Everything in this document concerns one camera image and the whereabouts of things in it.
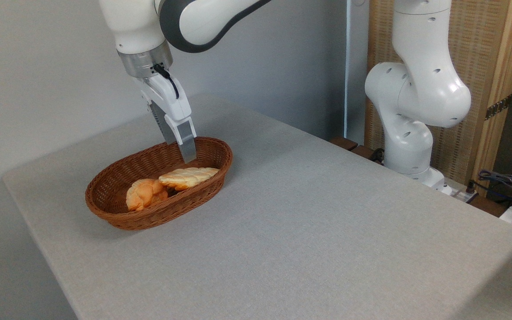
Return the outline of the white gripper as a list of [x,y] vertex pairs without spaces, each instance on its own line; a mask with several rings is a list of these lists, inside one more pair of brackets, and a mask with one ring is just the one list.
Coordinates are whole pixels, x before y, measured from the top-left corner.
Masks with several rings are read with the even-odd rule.
[[149,78],[139,78],[138,88],[149,104],[165,142],[177,142],[186,164],[195,160],[197,135],[190,117],[191,107],[179,81],[156,74]]

